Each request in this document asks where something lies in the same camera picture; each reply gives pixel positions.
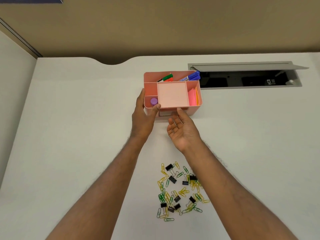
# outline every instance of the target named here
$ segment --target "person's left hand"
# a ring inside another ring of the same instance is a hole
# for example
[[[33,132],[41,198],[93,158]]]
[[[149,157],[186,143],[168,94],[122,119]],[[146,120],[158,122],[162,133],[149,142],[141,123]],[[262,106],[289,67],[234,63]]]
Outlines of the person's left hand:
[[[155,122],[156,115],[161,107],[160,104],[154,105],[148,115],[144,112],[144,88],[141,90],[140,95],[137,98],[136,108],[132,114],[132,129],[131,137],[138,137],[144,141],[148,139],[153,125]]]

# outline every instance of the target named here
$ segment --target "hand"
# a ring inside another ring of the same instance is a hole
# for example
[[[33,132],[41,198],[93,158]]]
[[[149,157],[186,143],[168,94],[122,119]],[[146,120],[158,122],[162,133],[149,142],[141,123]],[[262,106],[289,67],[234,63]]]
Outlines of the hand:
[[[154,105],[151,112],[146,115],[144,112],[144,88],[137,98],[136,108],[132,114],[132,129],[130,137],[138,137],[146,141],[153,129],[156,115],[161,107],[160,104]]]
[[[192,146],[202,142],[199,131],[193,120],[181,108],[177,109],[178,116],[174,115],[168,120],[167,128],[175,147],[183,154]]]

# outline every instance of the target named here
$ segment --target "pile of paper clips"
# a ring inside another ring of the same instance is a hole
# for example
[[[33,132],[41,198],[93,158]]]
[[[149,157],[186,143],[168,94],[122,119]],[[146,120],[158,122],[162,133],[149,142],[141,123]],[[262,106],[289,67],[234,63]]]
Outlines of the pile of paper clips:
[[[205,200],[205,198],[200,193],[200,188],[203,189],[201,183],[198,181],[198,178],[194,175],[193,171],[191,170],[191,173],[189,173],[188,169],[183,166],[184,171],[174,172],[174,167],[176,167],[178,170],[180,169],[180,166],[178,162],[174,162],[174,164],[169,164],[165,167],[165,165],[161,164],[161,173],[165,175],[162,179],[158,181],[159,189],[161,190],[161,193],[158,195],[158,198],[160,200],[160,208],[158,209],[157,218],[164,219],[165,222],[171,222],[174,221],[174,218],[169,218],[169,212],[174,213],[175,211],[179,213],[179,216],[182,216],[185,213],[188,213],[192,210],[195,210],[197,212],[202,212],[201,209],[197,207],[197,202],[202,203],[208,203],[210,200]],[[181,205],[178,203],[179,200],[181,200],[181,197],[187,197],[186,194],[190,193],[189,190],[187,190],[186,187],[183,187],[182,190],[178,191],[171,191],[171,195],[166,191],[166,188],[169,186],[170,181],[172,183],[176,183],[178,178],[181,176],[184,176],[184,180],[182,181],[182,185],[190,185],[191,190],[197,189],[197,193],[193,193],[192,196],[189,198],[189,202],[186,204],[186,209],[181,210]]]

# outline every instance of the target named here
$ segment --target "purple bottle cap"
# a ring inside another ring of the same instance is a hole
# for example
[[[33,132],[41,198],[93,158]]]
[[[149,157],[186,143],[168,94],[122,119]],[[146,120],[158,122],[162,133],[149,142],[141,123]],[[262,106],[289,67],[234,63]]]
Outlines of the purple bottle cap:
[[[151,105],[154,106],[154,105],[156,105],[156,104],[158,103],[158,99],[157,99],[156,97],[153,97],[153,98],[150,100],[150,102],[151,102]]]

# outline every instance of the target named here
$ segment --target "pink desk organizer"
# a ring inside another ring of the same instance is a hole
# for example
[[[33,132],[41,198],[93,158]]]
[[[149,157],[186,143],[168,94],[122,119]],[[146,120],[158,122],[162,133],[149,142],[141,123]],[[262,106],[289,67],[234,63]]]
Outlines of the pink desk organizer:
[[[181,107],[186,113],[191,116],[202,105],[202,97],[200,91],[200,83],[196,81],[178,81],[195,71],[181,72],[146,72],[144,74],[144,89],[146,94],[144,97],[144,106],[147,113],[152,109],[151,99],[157,98],[161,104],[161,109],[157,116],[170,116],[171,112],[177,111],[177,107]],[[173,81],[157,82],[161,78],[172,74]],[[191,94],[190,90],[198,89],[198,98],[200,105],[190,105],[189,101],[194,101],[194,98],[188,97]]]

